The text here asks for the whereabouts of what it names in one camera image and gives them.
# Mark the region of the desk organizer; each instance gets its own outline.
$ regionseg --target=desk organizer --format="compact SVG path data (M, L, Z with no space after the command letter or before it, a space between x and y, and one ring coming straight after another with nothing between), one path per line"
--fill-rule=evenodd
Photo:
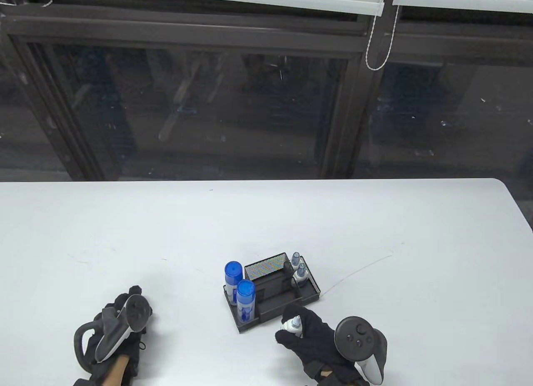
M299 303L304 306L318 300L320 289L303 255L300 258L309 272L309 279L301 286L291 285L294 271L285 253L244 267L244 278L255 283L255 318L249 322L241 323L237 319L237 307L230 304L224 286L224 298L228 302L239 333L280 317L285 306L290 303Z

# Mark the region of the white table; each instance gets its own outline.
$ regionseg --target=white table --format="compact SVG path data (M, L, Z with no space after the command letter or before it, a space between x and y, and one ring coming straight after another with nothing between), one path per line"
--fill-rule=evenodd
M383 331L385 385L531 381L533 234L499 181L34 183L0 195L2 386L85 376L75 329L135 284L154 308L135 386L234 386L237 367L253 385L313 384L274 342L278 321L239 334L222 294L227 261L283 251L305 256L325 321L354 314Z

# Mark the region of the window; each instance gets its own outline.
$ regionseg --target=window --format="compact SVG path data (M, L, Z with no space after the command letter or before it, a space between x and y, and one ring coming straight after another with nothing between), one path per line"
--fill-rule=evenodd
M69 175L0 62L0 181L67 181Z
M319 177L345 60L54 45L48 66L108 179Z
M533 219L533 68L390 62L354 178L494 177Z

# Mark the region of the cable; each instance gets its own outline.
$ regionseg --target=cable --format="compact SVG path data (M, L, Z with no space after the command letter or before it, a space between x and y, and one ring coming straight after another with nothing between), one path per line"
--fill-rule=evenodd
M42 7L48 7L48 6L51 5L53 2L54 2L54 0L50 0L48 3L46 3L46 4L43 5ZM5 3L5 2L0 2L0 5L11 5L11 6L14 6L14 5L17 5L17 4L15 4L15 3Z
M392 27L391 43L389 45L389 51L387 51L387 57L385 57L385 61L383 61L383 64L381 64L378 68L372 68L368 64L368 50L370 49L370 43L372 41L372 35L374 34L374 27L376 25L376 18L377 18L377 15L374 16L374 22L372 22L372 30L370 31L370 38L368 39L367 51L365 53L365 64L367 65L367 68L371 71L381 70L381 68L385 66L385 64L387 63L387 60L389 59L389 55L391 54L391 49L392 49L392 41L394 40L394 31L396 30L396 22L398 21L398 11L400 11L400 6L396 7L396 17L394 17L394 26Z

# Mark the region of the black glove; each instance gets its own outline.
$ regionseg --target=black glove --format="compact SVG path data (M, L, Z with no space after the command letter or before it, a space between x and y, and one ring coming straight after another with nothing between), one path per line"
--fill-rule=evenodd
M295 352L304 368L313 361L318 362L324 365L322 371L332 371L342 384L368 386L368 382L355 368L354 362L346 360L337 351L335 331L314 312L297 304L289 304L283 312L281 322L285 323L298 315L303 326L303 338L281 330L276 332L276 341ZM324 379L320 373L318 370L314 377L317 382Z
M122 310L122 307L126 303L126 300L133 294L141 294L142 290L139 286L130 287L128 293L122 293L119 295L114 303L109 303L105 307L114 307L116 310ZM99 320L102 317L100 312L96 317L95 321ZM85 352L84 359L91 367L91 378L90 380L95 382L95 384L100 385L105 380L109 371L111 371L113 365L118 356L124 355L128 356L130 360L124 371L124 376L122 377L122 385L129 386L131 384L132 378L137 376L137 369L139 367L139 351L141 350L141 335L146 333L146 328L137 333L130 333L130 336L124 340L116 351L109 357L107 360L101 363L95 362L95 350L98 346L100 339L103 337L103 329L95 331L95 334L89 338L87 343L87 349Z

